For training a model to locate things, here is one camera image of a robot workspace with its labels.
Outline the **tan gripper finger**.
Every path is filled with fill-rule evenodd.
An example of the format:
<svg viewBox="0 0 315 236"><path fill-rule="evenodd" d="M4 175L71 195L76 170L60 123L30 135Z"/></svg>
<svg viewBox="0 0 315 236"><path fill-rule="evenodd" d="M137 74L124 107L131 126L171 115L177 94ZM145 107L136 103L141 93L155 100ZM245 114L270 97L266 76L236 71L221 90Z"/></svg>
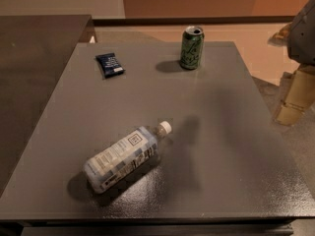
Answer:
<svg viewBox="0 0 315 236"><path fill-rule="evenodd" d="M283 73L280 83L280 102L274 120L292 126L315 102L315 66L301 64L291 73Z"/></svg>

